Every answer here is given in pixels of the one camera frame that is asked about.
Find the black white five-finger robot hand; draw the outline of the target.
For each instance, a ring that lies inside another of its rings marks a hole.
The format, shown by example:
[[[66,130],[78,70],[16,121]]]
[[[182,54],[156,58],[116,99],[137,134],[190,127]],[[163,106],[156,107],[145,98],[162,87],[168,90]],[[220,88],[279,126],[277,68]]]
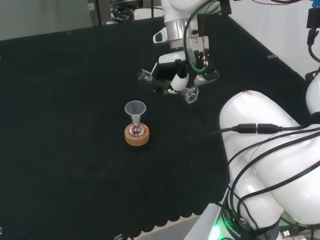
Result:
[[[184,51],[161,55],[151,71],[156,93],[179,94],[189,82],[189,69]]]

